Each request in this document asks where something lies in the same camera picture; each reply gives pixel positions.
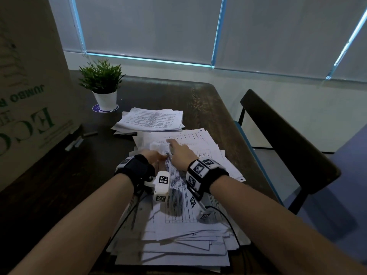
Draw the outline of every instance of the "blue cushion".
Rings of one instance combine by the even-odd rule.
[[[272,182],[270,181],[270,179],[269,179],[269,177],[268,177],[268,174],[266,173],[266,171],[265,171],[264,167],[262,166],[262,164],[261,164],[261,162],[260,162],[259,157],[257,157],[257,155],[256,155],[256,153],[255,153],[255,151],[254,151],[254,149],[251,147],[250,141],[247,139],[246,134],[245,134],[245,132],[243,131],[243,129],[242,129],[242,127],[241,127],[241,125],[238,123],[238,121],[234,121],[234,122],[235,122],[235,125],[237,126],[238,130],[240,131],[240,133],[241,133],[242,137],[244,138],[244,140],[245,140],[245,142],[246,142],[246,144],[247,144],[248,148],[250,149],[251,153],[253,154],[253,156],[254,156],[254,158],[255,158],[255,160],[256,160],[256,162],[257,162],[257,164],[259,165],[260,170],[262,171],[262,173],[264,174],[264,176],[265,176],[266,180],[268,181],[268,184],[270,185],[271,189],[273,190],[274,194],[276,195],[276,197],[277,197],[277,199],[278,199],[279,203],[280,203],[282,206],[284,206],[284,205],[283,205],[282,200],[280,199],[280,197],[279,197],[279,195],[278,195],[278,192],[275,190],[275,188],[274,188],[274,186],[273,186]]]

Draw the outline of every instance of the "stack of paper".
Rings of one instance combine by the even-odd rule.
[[[123,112],[122,119],[111,129],[114,134],[133,134],[138,131],[182,131],[182,111],[172,109],[146,110],[132,108]]]
[[[187,144],[198,157],[211,157],[225,166],[231,177],[245,180],[204,129],[138,132],[134,136],[136,152],[131,155],[141,148],[168,152],[168,138]],[[227,251],[237,249],[238,244],[227,221],[217,211],[209,219],[198,220],[196,216],[201,208],[187,189],[185,174],[169,160],[166,161],[166,169],[171,175],[168,200],[158,203],[148,196],[139,203],[107,248],[108,252],[117,255],[115,264],[190,265],[212,271],[220,271],[220,266],[229,266]],[[116,228],[136,202],[137,198],[133,198]],[[204,194],[202,203],[223,212],[230,219],[241,245],[250,244],[250,240],[213,196]]]

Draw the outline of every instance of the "coaster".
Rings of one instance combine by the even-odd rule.
[[[119,108],[119,106],[117,105],[117,107],[115,109],[113,109],[112,111],[103,111],[99,107],[99,105],[97,104],[97,105],[94,105],[92,109],[93,109],[94,112],[97,112],[97,113],[110,113],[110,112],[116,111],[118,108]]]

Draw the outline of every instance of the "potted plant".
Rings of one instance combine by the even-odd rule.
[[[122,81],[121,64],[111,66],[107,60],[88,63],[79,68],[83,78],[79,84],[93,92],[98,105],[103,111],[112,111],[117,107],[117,88]]]

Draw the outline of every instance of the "forearm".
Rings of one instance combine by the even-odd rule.
[[[367,273],[300,218],[249,186],[222,176],[210,192],[282,273]]]
[[[87,274],[133,192],[130,179],[117,174],[62,218],[10,274]]]

